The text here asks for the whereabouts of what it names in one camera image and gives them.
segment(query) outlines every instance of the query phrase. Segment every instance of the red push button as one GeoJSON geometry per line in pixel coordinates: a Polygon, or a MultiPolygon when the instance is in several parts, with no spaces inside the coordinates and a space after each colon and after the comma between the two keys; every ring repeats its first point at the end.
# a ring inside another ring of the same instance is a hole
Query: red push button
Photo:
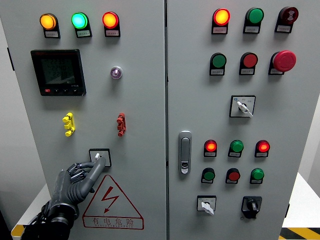
{"type": "Polygon", "coordinates": [[[296,55],[292,51],[283,50],[273,57],[273,66],[280,72],[288,72],[295,66],[296,61],[296,55]]]}
{"type": "Polygon", "coordinates": [[[249,53],[243,59],[243,65],[247,68],[252,68],[257,65],[258,57],[254,53],[249,53]]]}
{"type": "Polygon", "coordinates": [[[225,183],[226,184],[237,184],[240,178],[240,172],[237,168],[230,168],[226,172],[225,183]]]}
{"type": "Polygon", "coordinates": [[[298,12],[298,9],[296,9],[295,7],[284,7],[281,11],[280,11],[280,19],[281,19],[281,22],[283,24],[293,24],[298,16],[299,16],[299,12],[298,12]]]}

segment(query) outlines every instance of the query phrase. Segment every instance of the orange indicator light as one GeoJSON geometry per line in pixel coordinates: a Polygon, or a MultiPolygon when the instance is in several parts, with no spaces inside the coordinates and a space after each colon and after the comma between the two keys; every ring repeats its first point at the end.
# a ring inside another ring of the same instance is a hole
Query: orange indicator light
{"type": "Polygon", "coordinates": [[[45,30],[52,30],[56,27],[57,20],[53,14],[45,13],[40,17],[40,24],[45,30]]]}
{"type": "Polygon", "coordinates": [[[215,24],[224,26],[230,20],[230,12],[225,8],[219,8],[214,12],[213,20],[215,24]]]}
{"type": "Polygon", "coordinates": [[[118,25],[119,17],[116,13],[108,11],[105,14],[103,14],[102,22],[106,28],[113,29],[118,25]]]}

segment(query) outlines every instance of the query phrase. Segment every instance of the electrical hazard symbol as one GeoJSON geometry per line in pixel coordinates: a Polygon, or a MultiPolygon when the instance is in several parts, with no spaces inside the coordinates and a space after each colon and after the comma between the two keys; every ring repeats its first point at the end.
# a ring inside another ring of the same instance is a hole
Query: electrical hazard symbol
{"type": "Polygon", "coordinates": [[[144,218],[110,175],[102,179],[82,221],[86,228],[144,229],[144,218]]]}

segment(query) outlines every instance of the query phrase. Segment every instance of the white switch knob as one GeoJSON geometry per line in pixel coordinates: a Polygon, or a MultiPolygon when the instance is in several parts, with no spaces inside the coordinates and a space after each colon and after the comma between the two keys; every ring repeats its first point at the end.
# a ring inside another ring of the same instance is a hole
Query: white switch knob
{"type": "Polygon", "coordinates": [[[207,214],[210,214],[210,215],[215,215],[215,212],[214,210],[210,207],[210,204],[207,203],[207,202],[201,202],[201,206],[202,206],[202,209],[207,213],[207,214]]]}
{"type": "Polygon", "coordinates": [[[250,110],[247,108],[246,105],[242,104],[240,101],[236,102],[239,106],[239,109],[246,115],[248,115],[250,118],[253,117],[252,113],[250,112],[250,110]]]}

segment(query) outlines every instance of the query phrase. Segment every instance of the yellow black hazard stripe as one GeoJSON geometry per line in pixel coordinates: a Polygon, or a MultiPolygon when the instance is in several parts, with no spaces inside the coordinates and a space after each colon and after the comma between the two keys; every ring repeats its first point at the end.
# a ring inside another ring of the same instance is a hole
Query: yellow black hazard stripe
{"type": "Polygon", "coordinates": [[[279,239],[287,240],[320,240],[320,227],[283,227],[279,239]]]}

